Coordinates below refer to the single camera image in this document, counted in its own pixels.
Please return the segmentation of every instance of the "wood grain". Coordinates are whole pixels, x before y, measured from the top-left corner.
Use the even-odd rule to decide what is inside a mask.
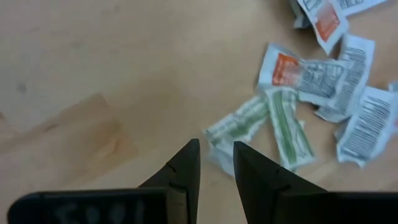
[[[398,80],[397,10],[389,1],[349,18],[376,41],[369,85],[382,89]],[[281,0],[3,0],[0,111],[21,134],[0,144],[2,215],[30,191],[135,187],[200,138],[199,223],[245,223],[201,130],[254,95],[267,43],[326,58],[293,22]],[[75,105],[95,93],[104,99]],[[396,137],[363,170],[339,164],[336,126],[314,110],[297,111],[317,155],[299,175],[330,190],[398,190]],[[279,161],[269,123],[252,146]]]
[[[16,198],[74,189],[136,152],[103,97],[92,96],[0,145],[2,219]]]
[[[0,143],[14,137],[17,133],[13,130],[8,123],[6,117],[0,113]]]

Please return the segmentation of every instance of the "black plastic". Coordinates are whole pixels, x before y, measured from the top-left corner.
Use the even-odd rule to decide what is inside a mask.
[[[242,142],[234,170],[248,224],[397,222],[397,193],[327,192]]]
[[[195,224],[200,146],[192,139],[160,171],[136,189],[37,192],[9,209],[10,224]]]

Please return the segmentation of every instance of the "orange label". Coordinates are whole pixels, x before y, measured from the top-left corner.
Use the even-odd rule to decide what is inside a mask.
[[[328,2],[318,13],[318,22],[315,24],[323,41],[328,41],[332,33],[340,25],[335,8]]]
[[[296,58],[279,53],[274,74],[272,74],[273,85],[293,85],[296,81],[297,73],[294,68],[299,65]]]

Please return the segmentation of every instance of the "condiment packet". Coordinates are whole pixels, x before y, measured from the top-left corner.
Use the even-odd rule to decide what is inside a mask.
[[[289,170],[311,163],[314,153],[302,126],[295,118],[297,92],[282,86],[265,90],[283,167]]]
[[[336,0],[297,0],[310,20],[318,43],[327,55],[349,29],[341,6]]]
[[[384,150],[398,114],[397,94],[367,86],[337,144],[339,162],[364,167]]]
[[[350,16],[371,7],[374,7],[387,0],[337,0],[343,10],[344,16]]]
[[[300,101],[325,106],[335,95],[338,80],[350,63],[336,60],[302,60],[277,44],[269,44],[258,88],[291,86]]]
[[[393,93],[398,93],[398,82],[392,82],[388,86],[388,90]],[[398,134],[398,119],[394,122],[394,134]]]
[[[374,46],[373,40],[344,35],[338,60],[350,62],[348,73],[341,76],[335,96],[315,114],[326,121],[339,123],[355,112],[369,79]]]
[[[235,141],[249,143],[269,114],[267,98],[255,96],[235,113],[227,115],[204,130],[210,145],[209,158],[227,174],[234,176],[233,146]]]
[[[388,85],[388,91],[398,92],[398,81],[390,83],[390,85]]]
[[[297,0],[289,0],[289,3],[290,6],[292,6],[293,13],[296,16],[296,20],[294,21],[294,28],[305,29],[311,27],[310,20],[305,15],[303,9],[298,4]]]

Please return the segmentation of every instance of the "green packet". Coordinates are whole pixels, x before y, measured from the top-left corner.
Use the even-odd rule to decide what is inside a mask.
[[[234,142],[249,143],[266,121],[268,114],[267,98],[259,95],[245,102],[236,112],[204,130],[210,145],[210,160],[234,176]]]
[[[302,125],[295,118],[298,93],[282,86],[264,90],[282,165],[289,170],[315,160]]]

